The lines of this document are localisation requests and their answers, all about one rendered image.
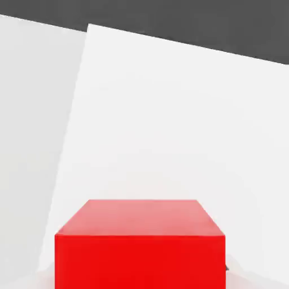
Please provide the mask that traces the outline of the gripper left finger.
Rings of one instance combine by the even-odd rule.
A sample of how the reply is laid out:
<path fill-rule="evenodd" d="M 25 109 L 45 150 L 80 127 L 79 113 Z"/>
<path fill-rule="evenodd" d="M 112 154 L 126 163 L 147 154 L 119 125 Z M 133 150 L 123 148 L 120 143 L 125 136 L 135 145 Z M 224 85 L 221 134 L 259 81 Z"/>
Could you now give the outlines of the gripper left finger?
<path fill-rule="evenodd" d="M 52 263 L 28 279 L 26 289 L 55 289 L 55 264 Z"/>

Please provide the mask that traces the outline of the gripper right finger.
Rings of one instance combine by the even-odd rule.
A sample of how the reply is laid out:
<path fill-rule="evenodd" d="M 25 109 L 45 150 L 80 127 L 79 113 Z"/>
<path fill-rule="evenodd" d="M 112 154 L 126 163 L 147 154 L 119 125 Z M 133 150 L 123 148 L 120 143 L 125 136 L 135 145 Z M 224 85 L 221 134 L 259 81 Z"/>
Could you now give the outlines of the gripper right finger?
<path fill-rule="evenodd" d="M 226 255 L 226 289 L 289 289 L 289 285 L 245 270 L 232 255 Z"/>

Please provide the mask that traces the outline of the small red cube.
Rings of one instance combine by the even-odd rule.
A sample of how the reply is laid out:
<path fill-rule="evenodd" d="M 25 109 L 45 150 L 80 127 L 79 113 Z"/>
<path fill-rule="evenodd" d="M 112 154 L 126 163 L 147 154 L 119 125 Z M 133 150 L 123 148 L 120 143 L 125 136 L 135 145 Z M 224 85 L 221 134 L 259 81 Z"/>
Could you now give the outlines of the small red cube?
<path fill-rule="evenodd" d="M 196 200 L 89 200 L 55 234 L 55 289 L 226 289 L 225 234 Z"/>

